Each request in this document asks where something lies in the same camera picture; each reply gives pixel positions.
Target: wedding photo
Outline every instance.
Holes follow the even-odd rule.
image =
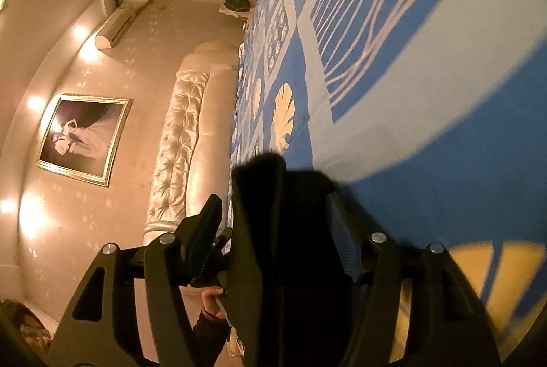
[[[129,99],[62,95],[43,137],[37,165],[108,186],[131,103]]]

